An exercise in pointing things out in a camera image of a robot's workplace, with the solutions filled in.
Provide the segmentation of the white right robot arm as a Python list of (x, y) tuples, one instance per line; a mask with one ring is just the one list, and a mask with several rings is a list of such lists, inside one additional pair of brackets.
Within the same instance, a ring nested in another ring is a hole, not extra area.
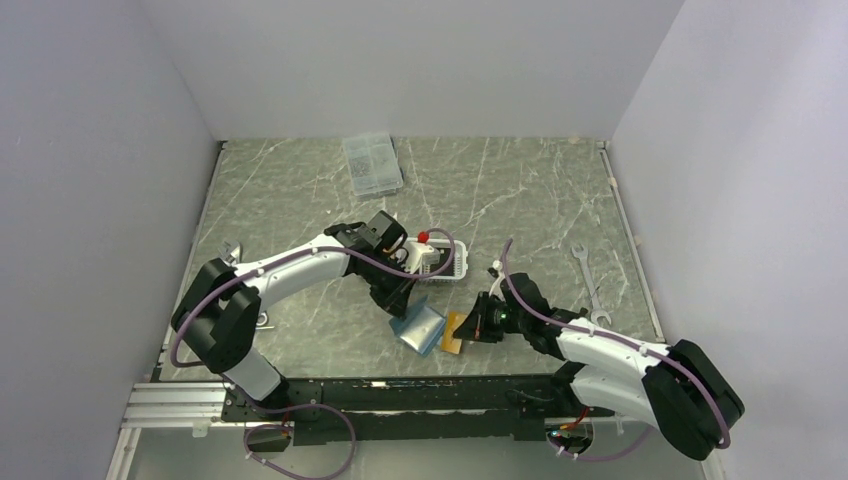
[(745, 405), (700, 346), (636, 340), (587, 315), (551, 306), (527, 274), (517, 273), (496, 292), (480, 292), (452, 336), (498, 343), (520, 335), (536, 352), (561, 360), (550, 392), (564, 415), (595, 407), (632, 417), (694, 460), (727, 447)]

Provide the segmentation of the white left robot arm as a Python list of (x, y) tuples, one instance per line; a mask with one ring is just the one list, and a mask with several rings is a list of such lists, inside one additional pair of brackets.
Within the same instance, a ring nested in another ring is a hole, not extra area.
[(239, 387), (258, 417), (279, 417), (290, 404), (289, 383), (254, 345), (259, 315), (308, 287), (349, 275), (368, 284), (382, 310), (403, 314), (421, 277), (397, 257), (407, 238), (396, 219), (379, 211), (368, 222), (332, 225), (263, 260), (235, 266), (221, 259), (206, 262), (173, 313), (171, 363), (186, 367), (178, 350), (187, 345), (196, 365)]

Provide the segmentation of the white plastic basket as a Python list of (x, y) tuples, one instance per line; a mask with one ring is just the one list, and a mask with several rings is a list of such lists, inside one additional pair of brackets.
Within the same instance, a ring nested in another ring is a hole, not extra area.
[(468, 250), (464, 242), (444, 238), (429, 238), (426, 246), (409, 240), (404, 248), (409, 256), (411, 273), (424, 275), (425, 281), (458, 282), (467, 276)]

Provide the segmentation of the blue card holder wallet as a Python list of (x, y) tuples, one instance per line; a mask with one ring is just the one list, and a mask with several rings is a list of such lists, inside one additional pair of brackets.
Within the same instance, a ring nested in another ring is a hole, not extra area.
[(394, 336), (422, 357), (426, 357), (441, 341), (447, 318), (423, 296), (407, 307), (404, 315), (388, 322)]

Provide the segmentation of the gold credit card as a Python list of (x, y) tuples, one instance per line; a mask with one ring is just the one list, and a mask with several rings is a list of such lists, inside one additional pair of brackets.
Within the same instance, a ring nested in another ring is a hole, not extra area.
[(467, 318), (466, 314), (451, 311), (446, 320), (445, 329), (440, 341), (440, 349), (442, 352), (459, 355), (461, 353), (463, 341), (454, 337), (455, 331), (464, 323)]

